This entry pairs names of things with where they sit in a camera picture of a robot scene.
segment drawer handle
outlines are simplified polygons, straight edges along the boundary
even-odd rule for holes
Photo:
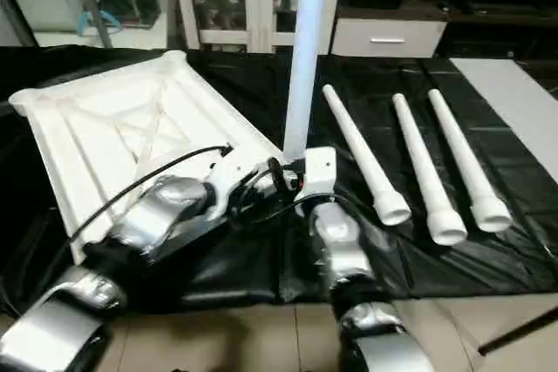
[[[373,44],[402,44],[405,42],[404,38],[371,38]]]

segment white vertical pole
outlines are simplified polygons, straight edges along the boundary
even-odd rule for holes
[[[287,160],[302,157],[306,148],[323,5],[324,0],[298,0],[283,141],[283,153]]]

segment white panel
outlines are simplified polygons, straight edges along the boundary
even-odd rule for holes
[[[558,182],[558,101],[511,60],[452,62]]]

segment tiled floor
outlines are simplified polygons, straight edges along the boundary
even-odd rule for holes
[[[558,305],[558,295],[396,304],[437,372],[555,371],[558,324],[480,358],[475,349]],[[0,333],[10,321],[0,317]],[[260,306],[113,323],[100,372],[335,372],[336,323],[327,306]]]

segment drawer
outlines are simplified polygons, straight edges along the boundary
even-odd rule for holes
[[[339,18],[331,52],[349,57],[432,57],[445,22]]]

